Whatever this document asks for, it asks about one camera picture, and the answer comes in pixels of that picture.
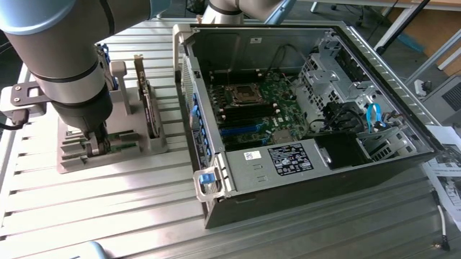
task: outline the metal bracket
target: metal bracket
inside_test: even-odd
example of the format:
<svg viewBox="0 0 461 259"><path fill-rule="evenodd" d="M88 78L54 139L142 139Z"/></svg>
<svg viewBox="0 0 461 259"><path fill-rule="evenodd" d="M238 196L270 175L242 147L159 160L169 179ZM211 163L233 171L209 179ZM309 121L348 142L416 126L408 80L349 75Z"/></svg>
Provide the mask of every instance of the metal bracket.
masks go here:
<svg viewBox="0 0 461 259"><path fill-rule="evenodd" d="M341 49L342 49L341 42L334 36L332 36L332 32L328 32L325 38L318 44L320 54L324 57L336 57Z"/></svg>
<svg viewBox="0 0 461 259"><path fill-rule="evenodd" d="M306 76L317 96L326 92L332 86L332 81L338 81L334 71L313 70L307 71Z"/></svg>
<svg viewBox="0 0 461 259"><path fill-rule="evenodd" d="M194 34L190 24L177 24L173 27L173 68L179 71L179 44Z"/></svg>
<svg viewBox="0 0 461 259"><path fill-rule="evenodd" d="M44 95L36 82L27 82L14 85L11 102L20 107L50 102L51 99Z"/></svg>
<svg viewBox="0 0 461 259"><path fill-rule="evenodd" d="M127 95L127 88L124 85L124 79L123 77L127 75L127 67L124 64L124 61L114 61L110 63L110 73L114 77L116 77L118 85L119 85L119 91L122 94L123 104L124 104L124 110L126 115L131 114L131 108L130 108L130 101L128 101L128 95Z"/></svg>

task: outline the floor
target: floor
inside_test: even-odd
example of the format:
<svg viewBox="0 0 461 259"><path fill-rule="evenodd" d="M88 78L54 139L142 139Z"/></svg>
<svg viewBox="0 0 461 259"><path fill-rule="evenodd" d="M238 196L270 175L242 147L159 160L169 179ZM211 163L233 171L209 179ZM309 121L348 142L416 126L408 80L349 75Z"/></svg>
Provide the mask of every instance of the floor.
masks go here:
<svg viewBox="0 0 461 259"><path fill-rule="evenodd" d="M185 0L173 0L171 8L164 12L163 16L195 17L194 13L186 11L186 2L187 1ZM332 10L329 4L320 4L318 13L311 13L309 11L310 7L311 3L297 2L287 19L318 21L333 20L344 21L349 25L354 25L361 13L360 9L357 9L356 6L338 5L337 10ZM382 17L377 14L376 11L373 11L372 9L365 10L364 24L357 28L365 38L370 36L372 31L381 19ZM369 40L372 45L377 43L381 36L386 32L388 27L389 23L384 22ZM5 41L7 38L1 33L0 43L4 43ZM410 49L398 40L390 45L388 52L384 54L384 58L402 80L405 80L408 76L412 75L414 70L428 59L424 53L418 53L417 51ZM0 55L0 88L3 88L4 86L11 86L16 83L20 74L20 68L20 58L15 50L11 48ZM437 69L436 66L428 69L421 76L421 80L430 80L434 86L440 85L446 80L446 78L448 76Z"/></svg>

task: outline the workbench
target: workbench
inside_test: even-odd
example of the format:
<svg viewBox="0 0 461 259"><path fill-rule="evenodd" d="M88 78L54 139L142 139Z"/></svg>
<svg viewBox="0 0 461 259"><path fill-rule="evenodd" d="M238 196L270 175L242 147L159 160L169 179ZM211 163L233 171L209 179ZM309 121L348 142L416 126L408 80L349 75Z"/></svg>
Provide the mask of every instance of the workbench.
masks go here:
<svg viewBox="0 0 461 259"><path fill-rule="evenodd" d="M56 113L4 132L0 257L72 258L95 240L116 258L460 258L458 249L430 245L441 224L420 168L370 189L205 229L173 74L171 28L194 22L154 19L103 41L111 60L127 63L127 87L136 85L134 55L144 56L167 153L59 174ZM31 79L24 66L20 82ZM450 221L448 236L460 247Z"/></svg>

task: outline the blue latch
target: blue latch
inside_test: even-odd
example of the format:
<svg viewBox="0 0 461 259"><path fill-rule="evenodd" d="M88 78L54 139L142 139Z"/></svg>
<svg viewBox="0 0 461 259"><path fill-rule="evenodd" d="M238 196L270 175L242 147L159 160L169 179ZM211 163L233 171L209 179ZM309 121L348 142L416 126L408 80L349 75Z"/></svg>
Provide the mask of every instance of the blue latch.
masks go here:
<svg viewBox="0 0 461 259"><path fill-rule="evenodd" d="M366 109L366 123L368 123L368 132L373 133L373 122L372 122L372 113L373 107L376 107L376 121L381 123L382 127L386 127L386 123L381 120L381 107L380 104L372 103Z"/></svg>
<svg viewBox="0 0 461 259"><path fill-rule="evenodd" d="M199 106L194 105L194 107L193 107L193 115L198 115L198 111L199 111Z"/></svg>
<svg viewBox="0 0 461 259"><path fill-rule="evenodd" d="M214 174L202 174L199 176L199 182L202 185L207 184L207 183L214 183L217 181L215 179L215 175Z"/></svg>

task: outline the table leg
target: table leg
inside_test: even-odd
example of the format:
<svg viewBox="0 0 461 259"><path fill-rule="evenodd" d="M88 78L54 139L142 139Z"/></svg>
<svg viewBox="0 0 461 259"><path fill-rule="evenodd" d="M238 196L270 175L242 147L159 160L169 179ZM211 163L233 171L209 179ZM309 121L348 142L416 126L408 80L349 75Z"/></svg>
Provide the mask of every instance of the table leg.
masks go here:
<svg viewBox="0 0 461 259"><path fill-rule="evenodd" d="M310 12L315 13L317 12L317 8L318 8L318 2L313 2L311 8L310 8Z"/></svg>
<svg viewBox="0 0 461 259"><path fill-rule="evenodd" d="M448 65L453 62L454 59L457 59L461 56L461 47L457 49L457 51L453 52L453 54L445 59L445 61L440 64L438 69L444 70Z"/></svg>
<svg viewBox="0 0 461 259"><path fill-rule="evenodd" d="M430 58L424 62L424 64L418 67L418 69L414 71L414 73L409 76L406 81L404 82L406 86L409 86L414 80L418 79L420 75L425 72L429 66L436 63L438 58L444 55L444 53L461 41L461 29L457 31L457 33L450 37L450 39L446 41L446 43L440 47L440 49L436 51L436 53L430 56Z"/></svg>
<svg viewBox="0 0 461 259"><path fill-rule="evenodd" d="M405 8L405 10L402 11L401 15L398 16L396 22L389 27L386 33L384 34L382 38L380 39L378 43L376 44L374 50L388 42L394 31L400 28L400 26L402 25L405 20L410 17L410 15L414 12L414 10L417 9L417 7L418 7L417 5L413 5L412 7Z"/></svg>
<svg viewBox="0 0 461 259"><path fill-rule="evenodd" d="M385 8L382 8L382 11L381 11L382 16L388 16L390 11L392 11L392 7L390 6L386 6Z"/></svg>

